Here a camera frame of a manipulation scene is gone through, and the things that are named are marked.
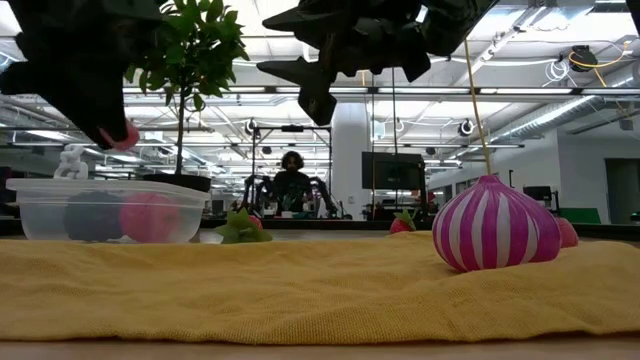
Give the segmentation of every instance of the person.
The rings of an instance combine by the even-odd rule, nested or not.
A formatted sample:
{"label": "person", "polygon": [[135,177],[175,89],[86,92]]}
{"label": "person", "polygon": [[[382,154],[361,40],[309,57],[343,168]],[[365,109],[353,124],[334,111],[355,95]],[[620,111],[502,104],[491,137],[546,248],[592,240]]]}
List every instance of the person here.
{"label": "person", "polygon": [[280,211],[302,212],[304,203],[312,196],[309,177],[300,172],[304,167],[302,156],[289,151],[282,157],[283,171],[273,180]]}

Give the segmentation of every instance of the plant pot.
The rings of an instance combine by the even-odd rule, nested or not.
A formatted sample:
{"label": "plant pot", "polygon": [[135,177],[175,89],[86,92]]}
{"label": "plant pot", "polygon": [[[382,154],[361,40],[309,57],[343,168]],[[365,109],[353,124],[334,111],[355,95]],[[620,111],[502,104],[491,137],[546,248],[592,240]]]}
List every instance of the plant pot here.
{"label": "plant pot", "polygon": [[175,174],[148,174],[142,177],[144,181],[161,182],[176,186],[185,187],[202,192],[209,192],[211,189],[211,179],[196,175],[175,175]]}

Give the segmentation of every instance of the table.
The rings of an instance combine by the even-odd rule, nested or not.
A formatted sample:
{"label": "table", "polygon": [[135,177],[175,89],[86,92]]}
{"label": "table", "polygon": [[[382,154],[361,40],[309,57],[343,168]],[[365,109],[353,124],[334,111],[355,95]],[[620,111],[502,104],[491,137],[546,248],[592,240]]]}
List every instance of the table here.
{"label": "table", "polygon": [[[271,230],[275,240],[382,237],[386,231]],[[201,231],[203,242],[220,239]],[[597,239],[583,238],[582,241]],[[0,342],[0,359],[11,360],[600,360],[640,359],[640,334],[614,337],[556,335],[528,341],[452,344],[442,342],[380,346],[242,346],[171,342],[64,341],[55,343]]]}

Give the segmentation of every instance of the green object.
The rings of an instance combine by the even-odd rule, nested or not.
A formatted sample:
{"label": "green object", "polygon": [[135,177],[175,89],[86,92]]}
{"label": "green object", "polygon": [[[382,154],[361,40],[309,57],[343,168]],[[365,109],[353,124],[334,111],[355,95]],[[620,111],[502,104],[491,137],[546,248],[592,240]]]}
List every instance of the green object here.
{"label": "green object", "polygon": [[273,240],[269,232],[260,229],[256,223],[249,219],[249,214],[244,208],[237,213],[229,211],[227,213],[227,224],[215,228],[215,231],[222,235],[223,244],[268,242]]}
{"label": "green object", "polygon": [[572,224],[602,224],[595,208],[562,208],[560,216]]}
{"label": "green object", "polygon": [[409,210],[404,209],[401,213],[393,213],[396,216],[396,219],[399,219],[403,223],[409,225],[411,229],[416,230],[416,224],[413,222],[413,218],[416,216],[418,210],[414,210],[413,214],[409,214]]}
{"label": "green object", "polygon": [[229,11],[223,0],[174,0],[160,7],[164,22],[155,36],[155,46],[135,59],[125,74],[143,93],[163,89],[165,105],[178,119],[176,175],[182,173],[182,139],[185,111],[201,112],[204,96],[222,97],[229,80],[236,81],[233,60],[249,60],[241,40],[237,11]]}

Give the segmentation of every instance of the red strawberry toy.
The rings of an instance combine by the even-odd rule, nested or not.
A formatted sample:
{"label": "red strawberry toy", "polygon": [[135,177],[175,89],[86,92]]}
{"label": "red strawberry toy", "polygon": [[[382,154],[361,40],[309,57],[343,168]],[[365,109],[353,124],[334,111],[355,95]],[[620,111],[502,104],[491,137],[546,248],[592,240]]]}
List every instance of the red strawberry toy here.
{"label": "red strawberry toy", "polygon": [[258,229],[262,229],[262,222],[260,221],[260,219],[258,219],[257,216],[250,215],[249,216],[249,221],[251,221],[252,223],[258,225]]}
{"label": "red strawberry toy", "polygon": [[395,213],[396,219],[391,224],[391,234],[396,234],[403,231],[416,231],[416,225],[413,223],[413,216],[409,215],[409,211],[406,209],[401,213]]}

